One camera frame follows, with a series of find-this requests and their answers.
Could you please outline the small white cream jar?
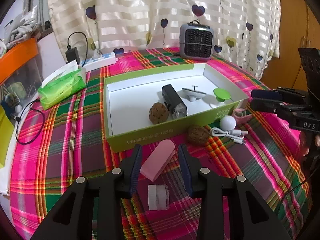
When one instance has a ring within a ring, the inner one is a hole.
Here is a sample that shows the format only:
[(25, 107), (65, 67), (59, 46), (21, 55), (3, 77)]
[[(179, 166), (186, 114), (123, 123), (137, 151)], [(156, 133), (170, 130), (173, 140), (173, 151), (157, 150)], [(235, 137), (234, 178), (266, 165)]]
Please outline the small white cream jar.
[(169, 209), (169, 189), (167, 185), (148, 186), (148, 207), (150, 211)]

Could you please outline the green round cap gadget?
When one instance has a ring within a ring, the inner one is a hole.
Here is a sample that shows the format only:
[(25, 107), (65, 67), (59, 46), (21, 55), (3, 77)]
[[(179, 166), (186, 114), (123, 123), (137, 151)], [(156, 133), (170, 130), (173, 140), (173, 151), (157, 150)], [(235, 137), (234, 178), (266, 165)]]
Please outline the green round cap gadget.
[(218, 102), (225, 102), (225, 101), (231, 99), (231, 95), (230, 95), (229, 91), (227, 91), (223, 88), (215, 88), (213, 90), (213, 93), (216, 96), (216, 99)]

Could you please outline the cream striped heart curtain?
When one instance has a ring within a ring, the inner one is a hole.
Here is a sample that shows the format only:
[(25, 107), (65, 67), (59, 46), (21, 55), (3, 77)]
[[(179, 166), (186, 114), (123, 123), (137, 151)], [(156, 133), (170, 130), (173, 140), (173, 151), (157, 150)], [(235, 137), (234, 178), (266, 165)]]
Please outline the cream striped heart curtain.
[(61, 53), (75, 46), (133, 51), (178, 47), (180, 27), (191, 21), (214, 31), (213, 52), (255, 77), (280, 55), (280, 0), (48, 0)]

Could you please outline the black power adapter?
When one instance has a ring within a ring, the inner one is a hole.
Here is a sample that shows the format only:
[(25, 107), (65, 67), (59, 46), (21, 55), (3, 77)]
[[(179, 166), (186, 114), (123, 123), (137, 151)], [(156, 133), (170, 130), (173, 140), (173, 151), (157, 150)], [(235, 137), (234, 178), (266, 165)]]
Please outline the black power adapter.
[(68, 63), (74, 60), (77, 62), (77, 64), (80, 63), (80, 57), (79, 57), (78, 49), (76, 47), (72, 48), (71, 46), (68, 46), (67, 51), (65, 52), (65, 55)]

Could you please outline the white work gloves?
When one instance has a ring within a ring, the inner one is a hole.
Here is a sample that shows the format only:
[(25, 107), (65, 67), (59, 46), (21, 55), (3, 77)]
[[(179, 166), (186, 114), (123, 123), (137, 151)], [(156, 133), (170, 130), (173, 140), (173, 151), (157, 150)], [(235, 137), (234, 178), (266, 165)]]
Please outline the white work gloves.
[(28, 40), (39, 28), (39, 24), (34, 19), (20, 22), (18, 26), (5, 33), (4, 43), (7, 50), (12, 49), (14, 46)]

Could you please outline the green tissue pack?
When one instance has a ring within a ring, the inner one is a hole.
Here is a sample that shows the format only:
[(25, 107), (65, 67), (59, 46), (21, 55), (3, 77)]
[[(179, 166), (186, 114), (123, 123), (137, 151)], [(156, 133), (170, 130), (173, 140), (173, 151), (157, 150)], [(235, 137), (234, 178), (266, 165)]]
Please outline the green tissue pack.
[(86, 69), (79, 67), (77, 61), (73, 60), (50, 74), (42, 82), (38, 90), (40, 103), (43, 109), (47, 110), (84, 89), (86, 85)]

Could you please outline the green white cardboard box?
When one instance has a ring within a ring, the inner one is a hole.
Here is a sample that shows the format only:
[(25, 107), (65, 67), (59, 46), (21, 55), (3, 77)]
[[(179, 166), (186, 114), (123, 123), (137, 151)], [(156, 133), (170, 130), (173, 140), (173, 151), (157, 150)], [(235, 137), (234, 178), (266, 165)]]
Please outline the green white cardboard box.
[(104, 80), (105, 138), (114, 152), (168, 139), (244, 107), (248, 95), (207, 63), (150, 68)]

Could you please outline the pink oblong case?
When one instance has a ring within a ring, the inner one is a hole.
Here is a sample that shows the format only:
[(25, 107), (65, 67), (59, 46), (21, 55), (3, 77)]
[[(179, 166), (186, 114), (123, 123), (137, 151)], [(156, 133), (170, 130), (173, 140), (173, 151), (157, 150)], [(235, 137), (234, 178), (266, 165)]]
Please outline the pink oblong case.
[(161, 141), (141, 166), (140, 173), (150, 181), (155, 181), (175, 154), (175, 144)]

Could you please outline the white power strip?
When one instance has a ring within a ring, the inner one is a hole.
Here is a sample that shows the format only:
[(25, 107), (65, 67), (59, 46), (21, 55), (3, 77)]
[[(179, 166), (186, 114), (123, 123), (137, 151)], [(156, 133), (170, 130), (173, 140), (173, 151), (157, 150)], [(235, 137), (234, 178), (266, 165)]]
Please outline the white power strip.
[(97, 59), (87, 59), (86, 61), (81, 61), (80, 66), (86, 69), (86, 72), (90, 72), (102, 67), (110, 66), (118, 61), (114, 52), (101, 55)]

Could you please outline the black flashlight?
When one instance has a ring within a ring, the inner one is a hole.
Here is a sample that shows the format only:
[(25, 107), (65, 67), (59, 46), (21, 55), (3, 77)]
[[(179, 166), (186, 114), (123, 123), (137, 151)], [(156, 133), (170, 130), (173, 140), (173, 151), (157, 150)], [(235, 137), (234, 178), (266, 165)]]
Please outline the black flashlight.
[(187, 116), (187, 107), (172, 85), (165, 85), (162, 87), (162, 96), (173, 119)]

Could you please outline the orange plastic bin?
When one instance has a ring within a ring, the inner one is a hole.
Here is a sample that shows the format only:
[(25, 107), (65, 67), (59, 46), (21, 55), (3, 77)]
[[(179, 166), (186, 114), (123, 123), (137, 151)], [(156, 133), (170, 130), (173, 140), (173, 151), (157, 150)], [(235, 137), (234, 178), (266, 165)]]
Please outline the orange plastic bin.
[(0, 60), (1, 85), (21, 66), (34, 58), (39, 53), (36, 39), (33, 37), (18, 45), (4, 54)]

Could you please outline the white ball camera gadget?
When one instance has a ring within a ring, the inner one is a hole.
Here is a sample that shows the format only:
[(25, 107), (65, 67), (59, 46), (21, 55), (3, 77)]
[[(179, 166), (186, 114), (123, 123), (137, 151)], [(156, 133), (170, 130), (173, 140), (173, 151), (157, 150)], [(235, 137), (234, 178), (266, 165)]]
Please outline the white ball camera gadget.
[(231, 131), (236, 127), (236, 120), (231, 115), (227, 115), (220, 120), (219, 125), (223, 131)]

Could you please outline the pink clip holder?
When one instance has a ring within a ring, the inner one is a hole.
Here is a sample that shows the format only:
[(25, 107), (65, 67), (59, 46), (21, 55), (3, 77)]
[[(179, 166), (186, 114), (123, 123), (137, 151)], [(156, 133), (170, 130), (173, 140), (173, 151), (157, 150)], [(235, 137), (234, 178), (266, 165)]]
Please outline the pink clip holder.
[(246, 108), (236, 108), (232, 117), (235, 119), (237, 125), (242, 125), (244, 123), (249, 122), (252, 118), (252, 114)]

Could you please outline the yellow cardboard box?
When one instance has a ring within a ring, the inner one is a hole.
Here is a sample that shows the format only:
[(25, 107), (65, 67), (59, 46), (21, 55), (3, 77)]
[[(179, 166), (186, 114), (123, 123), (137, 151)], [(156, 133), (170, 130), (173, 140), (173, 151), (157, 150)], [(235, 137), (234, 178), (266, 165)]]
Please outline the yellow cardboard box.
[(0, 168), (5, 166), (7, 151), (11, 140), (14, 126), (5, 114), (5, 110), (1, 106), (0, 109)]

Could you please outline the grey portable fan heater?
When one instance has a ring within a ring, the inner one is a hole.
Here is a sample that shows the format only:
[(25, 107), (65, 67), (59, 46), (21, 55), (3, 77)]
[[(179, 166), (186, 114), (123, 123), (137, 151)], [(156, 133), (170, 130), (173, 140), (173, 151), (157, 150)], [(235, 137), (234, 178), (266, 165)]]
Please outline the grey portable fan heater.
[(180, 56), (184, 59), (208, 61), (214, 50), (214, 31), (198, 20), (180, 27)]

